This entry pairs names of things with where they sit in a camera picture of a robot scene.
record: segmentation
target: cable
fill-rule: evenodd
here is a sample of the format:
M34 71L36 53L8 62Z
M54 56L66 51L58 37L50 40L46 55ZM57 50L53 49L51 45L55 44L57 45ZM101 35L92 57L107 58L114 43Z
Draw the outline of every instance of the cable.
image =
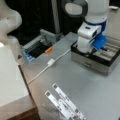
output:
M62 58L63 56L65 56L67 53L70 52L70 49L67 50L64 54L60 55L56 60L54 59L50 59L47 63L47 67L45 67L36 77L34 77L32 80L30 80L27 84L32 83L34 80L36 80L40 75L42 75L48 68L50 68L51 66L53 66L60 58Z

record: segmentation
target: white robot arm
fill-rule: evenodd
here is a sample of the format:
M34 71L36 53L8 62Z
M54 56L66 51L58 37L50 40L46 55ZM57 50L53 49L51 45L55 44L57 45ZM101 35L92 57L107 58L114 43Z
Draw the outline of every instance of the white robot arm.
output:
M22 18L17 11L10 9L5 0L0 0L0 42L8 44L8 33L22 24Z
M17 29L21 24L22 18L20 14L10 9L5 0L0 0L0 42L4 45L10 45L18 64L23 64L25 58L17 38L8 36L8 33Z
M109 0L63 0L62 5L70 16L85 17L78 30L78 50L84 54L93 54L101 49L107 41L104 31Z

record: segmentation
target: gray table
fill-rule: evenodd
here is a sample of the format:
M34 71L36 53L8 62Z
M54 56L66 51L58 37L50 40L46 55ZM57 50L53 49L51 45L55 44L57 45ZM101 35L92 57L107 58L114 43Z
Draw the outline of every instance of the gray table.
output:
M77 37L69 33L53 46L49 55L42 54L33 63L24 65L27 81L42 71L51 58L67 51ZM51 87L53 83L62 88L88 120L118 120L120 117L120 64L112 74L104 76L72 61L70 53L61 58L29 86L44 120L58 120L42 107L44 104L53 108L44 95L46 90L55 94Z

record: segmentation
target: blue object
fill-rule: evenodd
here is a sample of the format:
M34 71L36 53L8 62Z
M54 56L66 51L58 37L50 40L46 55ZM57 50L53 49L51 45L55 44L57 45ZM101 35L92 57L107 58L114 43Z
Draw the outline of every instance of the blue object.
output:
M96 49L96 50L100 50L104 45L105 43L107 42L107 38L102 35L103 31L105 30L106 28L106 21L103 22L103 23L98 23L98 24L93 24L93 23L89 23L87 21L85 21L88 25L91 25L91 26L98 26L98 25L101 25L102 26L102 30L101 32L96 36L95 38L95 41L93 42L92 46Z
M105 45L106 42L107 42L107 38L101 33L96 36L95 41L93 42L92 46L96 50L100 50Z
M105 30L105 28L106 28L106 21L105 22L103 22L103 23L98 23L98 24L93 24L93 23L90 23L90 22L87 22L87 21L85 21L85 23L86 24L88 24L88 25L91 25L91 26L98 26L98 25L101 25L102 26L102 31L101 31L101 33Z
M35 60L35 58L31 55L29 55L28 53L26 53L25 51L23 51L23 54L25 55L26 59L28 60L28 62L32 62L33 60Z

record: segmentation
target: black background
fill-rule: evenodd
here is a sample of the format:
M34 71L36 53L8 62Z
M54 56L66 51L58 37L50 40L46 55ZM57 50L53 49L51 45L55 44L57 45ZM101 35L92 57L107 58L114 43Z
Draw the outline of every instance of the black background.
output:
M6 0L8 6L17 10L23 19L23 24L14 32L22 45L40 34L40 29L55 33L51 0ZM61 7L61 0L58 0L58 11L60 28L63 34L77 32L82 23L82 18L71 18L67 16ZM118 0L111 0L111 5L120 6Z

